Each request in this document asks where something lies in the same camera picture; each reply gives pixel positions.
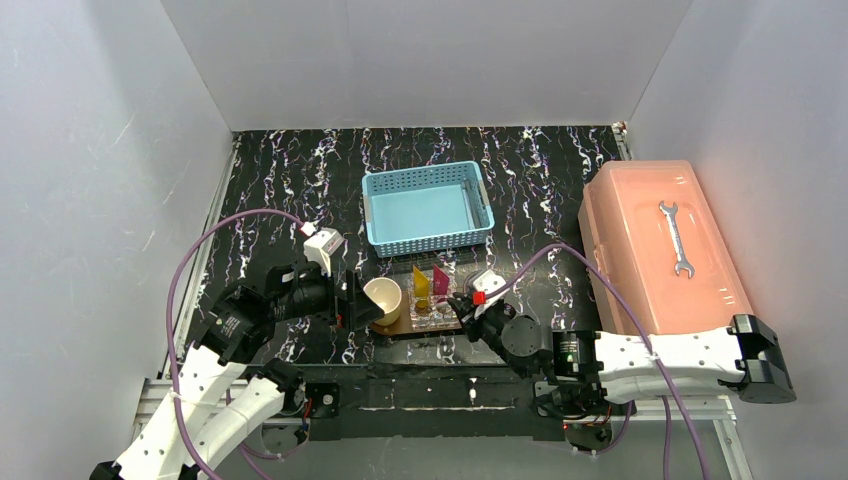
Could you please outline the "clear textured acrylic holder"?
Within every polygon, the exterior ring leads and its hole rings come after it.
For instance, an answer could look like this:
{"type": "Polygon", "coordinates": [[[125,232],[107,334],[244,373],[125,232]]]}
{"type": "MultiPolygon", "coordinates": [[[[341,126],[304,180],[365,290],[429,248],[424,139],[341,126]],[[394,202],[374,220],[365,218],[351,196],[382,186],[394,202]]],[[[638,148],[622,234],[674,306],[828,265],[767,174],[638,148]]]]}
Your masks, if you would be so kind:
{"type": "Polygon", "coordinates": [[[448,305],[456,281],[444,270],[433,266],[429,271],[412,267],[407,295],[411,328],[415,333],[459,330],[460,322],[448,305]]]}

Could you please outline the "yellow mug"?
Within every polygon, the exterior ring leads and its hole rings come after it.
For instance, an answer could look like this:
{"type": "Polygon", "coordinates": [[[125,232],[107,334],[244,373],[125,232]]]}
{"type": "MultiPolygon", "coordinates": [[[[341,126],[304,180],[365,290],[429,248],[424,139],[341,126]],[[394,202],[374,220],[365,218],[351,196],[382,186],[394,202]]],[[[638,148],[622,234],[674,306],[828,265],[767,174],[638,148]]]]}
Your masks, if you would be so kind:
{"type": "Polygon", "coordinates": [[[363,289],[368,298],[383,311],[374,324],[389,326],[398,320],[403,292],[397,282],[388,277],[378,277],[368,281],[363,289]]]}

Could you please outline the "pink toothpaste tube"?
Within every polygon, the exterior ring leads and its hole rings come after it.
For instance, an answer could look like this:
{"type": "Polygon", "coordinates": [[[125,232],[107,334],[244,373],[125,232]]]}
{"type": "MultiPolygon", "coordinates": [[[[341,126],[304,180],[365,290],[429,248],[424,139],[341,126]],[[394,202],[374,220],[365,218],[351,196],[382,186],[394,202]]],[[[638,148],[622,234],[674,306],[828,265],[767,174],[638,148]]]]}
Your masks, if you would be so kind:
{"type": "Polygon", "coordinates": [[[448,309],[447,297],[450,293],[450,277],[438,266],[432,267],[432,298],[437,311],[448,309]]]}

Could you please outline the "yellow toothpaste tube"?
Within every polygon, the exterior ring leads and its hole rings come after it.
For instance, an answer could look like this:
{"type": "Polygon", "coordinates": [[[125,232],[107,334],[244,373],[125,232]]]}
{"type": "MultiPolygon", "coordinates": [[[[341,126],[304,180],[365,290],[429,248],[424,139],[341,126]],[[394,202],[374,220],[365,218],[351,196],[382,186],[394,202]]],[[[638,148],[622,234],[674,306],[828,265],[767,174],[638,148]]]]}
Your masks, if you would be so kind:
{"type": "Polygon", "coordinates": [[[417,266],[412,268],[412,275],[414,307],[426,312],[430,308],[430,280],[417,266]]]}

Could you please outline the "oval wooden tray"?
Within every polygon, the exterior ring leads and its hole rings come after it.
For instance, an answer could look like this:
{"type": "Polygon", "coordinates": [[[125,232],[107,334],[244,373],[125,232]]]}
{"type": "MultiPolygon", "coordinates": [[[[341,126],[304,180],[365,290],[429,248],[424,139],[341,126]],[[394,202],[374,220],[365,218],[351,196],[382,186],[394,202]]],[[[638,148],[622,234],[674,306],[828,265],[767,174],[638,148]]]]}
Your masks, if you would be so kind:
{"type": "Polygon", "coordinates": [[[430,307],[420,313],[407,298],[403,299],[398,320],[389,326],[379,326],[374,323],[369,328],[376,334],[387,337],[411,336],[440,332],[458,332],[460,324],[448,306],[445,312],[439,312],[430,307]]]}

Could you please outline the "light blue plastic basket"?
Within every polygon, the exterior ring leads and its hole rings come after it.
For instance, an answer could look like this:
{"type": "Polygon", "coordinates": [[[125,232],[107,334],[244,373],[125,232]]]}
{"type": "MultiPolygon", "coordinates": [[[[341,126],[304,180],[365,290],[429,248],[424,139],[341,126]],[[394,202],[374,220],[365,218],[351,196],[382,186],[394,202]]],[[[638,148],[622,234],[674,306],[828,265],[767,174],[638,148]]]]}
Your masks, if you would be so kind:
{"type": "Polygon", "coordinates": [[[367,240],[379,258],[483,244],[495,225],[474,161],[368,173],[361,187],[367,240]],[[479,195],[479,229],[472,229],[466,181],[479,195]]]}

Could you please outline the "grey toothbrush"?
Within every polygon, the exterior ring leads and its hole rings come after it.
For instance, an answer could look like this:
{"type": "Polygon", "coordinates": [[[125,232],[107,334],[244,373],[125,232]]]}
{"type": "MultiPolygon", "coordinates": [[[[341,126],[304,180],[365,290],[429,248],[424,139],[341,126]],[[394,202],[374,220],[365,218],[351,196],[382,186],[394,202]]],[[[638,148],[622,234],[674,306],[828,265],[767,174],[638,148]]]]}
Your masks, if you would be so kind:
{"type": "Polygon", "coordinates": [[[472,229],[479,229],[482,225],[482,221],[480,216],[480,209],[477,206],[479,197],[477,189],[470,181],[465,182],[464,189],[468,197],[468,210],[469,216],[471,218],[472,229]]]}

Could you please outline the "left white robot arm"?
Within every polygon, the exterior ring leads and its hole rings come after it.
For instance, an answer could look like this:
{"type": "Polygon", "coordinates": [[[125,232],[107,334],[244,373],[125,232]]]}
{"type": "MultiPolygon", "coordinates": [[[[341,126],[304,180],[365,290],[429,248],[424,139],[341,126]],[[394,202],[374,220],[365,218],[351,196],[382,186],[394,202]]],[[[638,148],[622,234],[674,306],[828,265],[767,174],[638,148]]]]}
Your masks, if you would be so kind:
{"type": "Polygon", "coordinates": [[[401,299],[389,297],[377,281],[363,285],[351,270],[338,287],[316,262],[270,269],[261,291],[243,282],[228,287],[183,362],[171,364],[171,390],[146,426],[118,459],[98,464],[92,478],[214,478],[216,466],[266,419],[293,406],[304,388],[302,370],[275,358],[216,408],[278,323],[315,317],[367,326],[394,318],[401,299]]]}

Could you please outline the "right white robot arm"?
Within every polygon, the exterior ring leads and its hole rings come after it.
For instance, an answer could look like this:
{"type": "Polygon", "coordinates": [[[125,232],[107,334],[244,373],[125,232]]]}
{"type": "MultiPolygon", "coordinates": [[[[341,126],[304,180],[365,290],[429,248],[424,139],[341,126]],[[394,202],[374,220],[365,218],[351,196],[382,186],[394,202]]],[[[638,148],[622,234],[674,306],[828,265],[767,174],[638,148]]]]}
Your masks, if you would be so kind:
{"type": "Polygon", "coordinates": [[[554,404],[570,411],[724,391],[753,404],[797,398],[777,334],[754,315],[737,314],[714,330],[641,338],[554,330],[502,300],[477,305],[455,293],[446,303],[470,340],[483,341],[521,378],[545,376],[554,404]]]}

